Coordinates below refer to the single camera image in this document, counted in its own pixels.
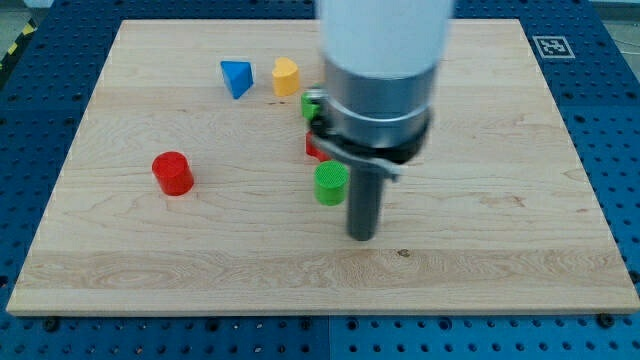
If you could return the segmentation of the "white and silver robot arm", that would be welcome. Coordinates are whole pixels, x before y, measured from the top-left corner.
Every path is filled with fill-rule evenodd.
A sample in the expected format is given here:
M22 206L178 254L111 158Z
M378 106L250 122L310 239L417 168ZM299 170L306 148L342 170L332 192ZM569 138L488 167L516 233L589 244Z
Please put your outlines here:
M453 0L322 0L315 146L354 170L397 179L429 128Z

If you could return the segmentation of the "green block behind arm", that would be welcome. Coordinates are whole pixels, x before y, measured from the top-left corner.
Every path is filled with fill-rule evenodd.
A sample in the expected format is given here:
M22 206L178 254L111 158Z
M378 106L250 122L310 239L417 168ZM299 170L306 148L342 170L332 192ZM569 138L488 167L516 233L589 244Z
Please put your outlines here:
M305 91L301 95L301 114L306 120L312 120L318 115L320 111L320 105L313 102L309 92Z

